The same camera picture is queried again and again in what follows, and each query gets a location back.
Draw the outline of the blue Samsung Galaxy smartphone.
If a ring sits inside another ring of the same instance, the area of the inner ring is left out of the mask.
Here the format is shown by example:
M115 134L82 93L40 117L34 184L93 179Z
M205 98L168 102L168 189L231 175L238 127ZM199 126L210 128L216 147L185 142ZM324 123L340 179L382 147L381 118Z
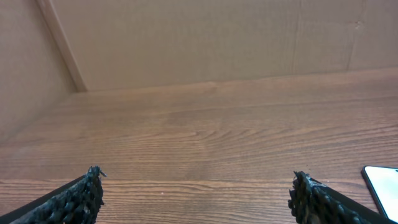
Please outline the blue Samsung Galaxy smartphone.
M380 214L397 223L397 168L364 166L361 173Z

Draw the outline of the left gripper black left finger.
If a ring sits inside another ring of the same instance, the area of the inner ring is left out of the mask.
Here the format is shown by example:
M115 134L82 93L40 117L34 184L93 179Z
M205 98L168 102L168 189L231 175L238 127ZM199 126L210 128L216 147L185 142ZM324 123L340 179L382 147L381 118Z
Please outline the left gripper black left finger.
M81 177L1 216L1 223L91 224L104 205L100 167L91 166Z

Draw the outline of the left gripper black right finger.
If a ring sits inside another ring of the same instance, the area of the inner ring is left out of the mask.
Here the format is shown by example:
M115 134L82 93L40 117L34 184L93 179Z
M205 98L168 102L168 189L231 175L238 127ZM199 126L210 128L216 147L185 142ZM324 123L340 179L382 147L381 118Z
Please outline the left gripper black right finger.
M303 171L294 174L288 207L299 224L395 224Z

